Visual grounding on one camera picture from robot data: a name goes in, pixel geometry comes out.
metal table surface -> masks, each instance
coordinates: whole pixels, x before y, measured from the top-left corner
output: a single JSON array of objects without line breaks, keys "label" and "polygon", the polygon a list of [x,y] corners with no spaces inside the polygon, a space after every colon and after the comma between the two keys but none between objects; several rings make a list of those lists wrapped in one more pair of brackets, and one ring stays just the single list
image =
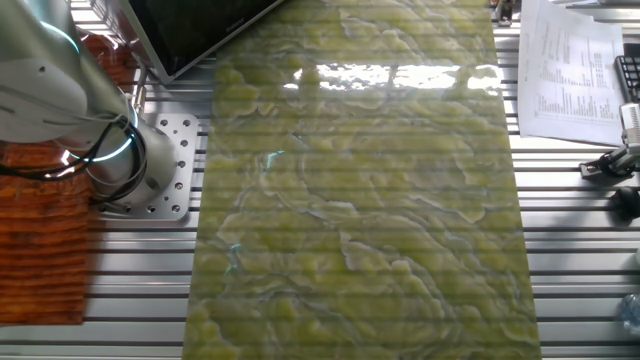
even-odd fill
[{"label": "metal table surface", "polygon": [[[106,31],[85,3],[72,4],[80,27]],[[621,23],[625,36],[640,34],[640,8],[571,8]],[[615,188],[640,186],[640,176],[596,187],[580,178],[577,166],[608,148],[520,138],[517,19],[495,35],[543,357],[640,359],[640,338],[628,335],[615,317],[620,298],[640,292],[634,259],[640,219],[616,225],[607,209]],[[180,358],[214,68],[215,59],[206,59],[171,86],[147,83],[146,112],[191,113],[200,120],[188,221],[169,228],[139,221],[93,229],[85,324],[0,328],[0,359]]]}]

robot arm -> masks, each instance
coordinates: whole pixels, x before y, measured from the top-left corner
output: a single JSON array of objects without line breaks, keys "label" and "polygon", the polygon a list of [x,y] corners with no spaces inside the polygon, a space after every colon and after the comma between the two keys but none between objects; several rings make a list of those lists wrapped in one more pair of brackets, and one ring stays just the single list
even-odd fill
[{"label": "robot arm", "polygon": [[[128,206],[167,187],[175,173],[173,144],[142,121],[82,44],[66,1],[1,6],[0,140],[56,140],[75,157],[76,173],[90,171],[100,201]],[[46,172],[30,174],[46,181]]]},{"label": "robot arm", "polygon": [[620,115],[623,145],[596,161],[580,164],[583,178],[601,175],[624,178],[633,175],[636,164],[640,161],[640,107],[634,103],[622,105]]}]

metal mounting plate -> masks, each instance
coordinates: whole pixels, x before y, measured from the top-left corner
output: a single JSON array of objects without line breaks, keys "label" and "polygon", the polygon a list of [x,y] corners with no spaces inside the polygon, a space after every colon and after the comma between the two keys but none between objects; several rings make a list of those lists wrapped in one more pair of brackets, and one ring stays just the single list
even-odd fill
[{"label": "metal mounting plate", "polygon": [[177,153],[173,181],[148,203],[123,207],[114,204],[96,206],[100,220],[148,220],[169,222],[184,220],[189,213],[189,192],[198,138],[198,119],[190,114],[145,114],[146,123],[171,139]]}]

orange textured cloth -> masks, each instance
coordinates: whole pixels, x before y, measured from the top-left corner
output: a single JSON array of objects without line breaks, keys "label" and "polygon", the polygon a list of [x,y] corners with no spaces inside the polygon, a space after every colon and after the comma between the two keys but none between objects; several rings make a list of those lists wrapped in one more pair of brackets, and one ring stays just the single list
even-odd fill
[{"label": "orange textured cloth", "polygon": [[105,36],[89,35],[84,38],[83,43],[116,85],[126,86],[133,80],[133,72],[127,69],[127,63],[133,57],[129,48],[116,46],[115,41],[108,40]]},{"label": "orange textured cloth", "polygon": [[[60,166],[55,144],[0,145],[8,166]],[[0,176],[0,324],[80,324],[91,183]]]}]

marble veining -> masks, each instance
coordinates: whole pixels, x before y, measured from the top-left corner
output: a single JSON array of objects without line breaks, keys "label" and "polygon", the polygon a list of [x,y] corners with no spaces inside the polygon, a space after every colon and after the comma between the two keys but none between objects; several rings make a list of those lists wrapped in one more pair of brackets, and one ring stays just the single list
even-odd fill
[{"label": "marble veining", "polygon": [[184,357],[537,359],[485,0],[289,0],[218,54]]}]

